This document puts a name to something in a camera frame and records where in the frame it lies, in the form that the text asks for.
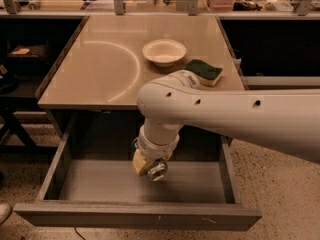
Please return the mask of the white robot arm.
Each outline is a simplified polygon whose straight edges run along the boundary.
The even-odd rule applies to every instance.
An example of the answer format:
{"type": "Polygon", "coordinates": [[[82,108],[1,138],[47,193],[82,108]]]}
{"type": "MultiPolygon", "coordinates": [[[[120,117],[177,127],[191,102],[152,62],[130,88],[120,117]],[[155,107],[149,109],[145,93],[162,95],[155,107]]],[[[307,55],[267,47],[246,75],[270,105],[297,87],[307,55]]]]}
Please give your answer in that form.
{"type": "Polygon", "coordinates": [[[317,89],[205,90],[197,74],[179,70],[144,84],[137,106],[145,121],[133,166],[154,181],[165,175],[185,125],[306,160],[320,158],[317,89]]]}

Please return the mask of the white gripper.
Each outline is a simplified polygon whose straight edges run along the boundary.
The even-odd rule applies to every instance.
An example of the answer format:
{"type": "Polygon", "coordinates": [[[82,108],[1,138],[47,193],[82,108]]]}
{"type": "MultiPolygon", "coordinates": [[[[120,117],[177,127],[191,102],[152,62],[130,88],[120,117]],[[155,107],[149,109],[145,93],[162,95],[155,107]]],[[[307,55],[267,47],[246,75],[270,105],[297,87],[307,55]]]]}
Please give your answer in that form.
{"type": "Polygon", "coordinates": [[[137,148],[133,155],[133,166],[138,176],[141,176],[154,163],[154,160],[169,161],[177,147],[180,137],[175,134],[167,144],[156,144],[147,138],[145,127],[142,126],[137,138],[137,148]]]}

